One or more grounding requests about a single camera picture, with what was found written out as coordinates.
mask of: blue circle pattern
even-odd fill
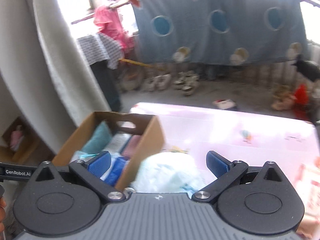
[[[225,14],[221,11],[215,11],[211,14],[211,25],[219,32],[226,32],[228,30],[228,24]]]
[[[278,30],[282,25],[282,18],[278,8],[272,8],[268,11],[268,22],[270,26]],[[228,30],[228,24],[225,17],[225,14],[222,11],[215,11],[211,14],[210,22],[213,28],[219,32],[226,32]],[[153,25],[155,31],[160,36],[165,36],[170,33],[171,23],[163,16],[158,16],[154,18]]]
[[[268,11],[268,22],[273,29],[278,30],[280,28],[282,18],[278,8],[272,8]]]
[[[155,27],[156,32],[161,36],[169,34],[171,30],[171,23],[163,16],[155,18],[153,20],[153,25]]]

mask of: cardboard box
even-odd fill
[[[16,118],[7,128],[2,135],[3,141],[5,141],[7,145],[10,145],[11,134],[16,130],[18,125],[21,126],[24,135],[19,148],[14,152],[9,147],[0,146],[0,162],[20,165],[38,165],[44,160],[52,159],[53,152],[39,138],[37,133],[23,117]]]
[[[164,144],[164,136],[157,116],[149,114],[119,114],[114,112],[93,112],[82,122],[62,146],[52,160],[55,166],[68,165],[74,152],[80,150],[91,138],[95,128],[106,121],[111,132],[123,131],[142,135],[134,154],[121,174],[115,188],[122,191],[134,181],[140,163],[147,157],[159,153]],[[131,122],[135,128],[122,127],[121,122]]]

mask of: white wall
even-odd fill
[[[21,115],[19,108],[8,91],[2,76],[0,75],[0,146],[7,146],[1,135],[10,124]]]
[[[0,15],[2,77],[30,124],[58,152],[75,126],[52,85],[26,0],[0,0]]]

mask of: gray ribbed plate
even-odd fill
[[[19,240],[48,239],[28,233]],[[53,240],[300,240],[293,232],[281,236],[254,236],[226,222],[212,206],[196,203],[186,193],[134,193],[123,203],[109,204],[89,228]]]

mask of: light blue curtain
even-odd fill
[[[134,7],[141,60],[172,62],[180,47],[186,62],[234,65],[287,61],[292,43],[307,56],[299,0],[140,0]]]

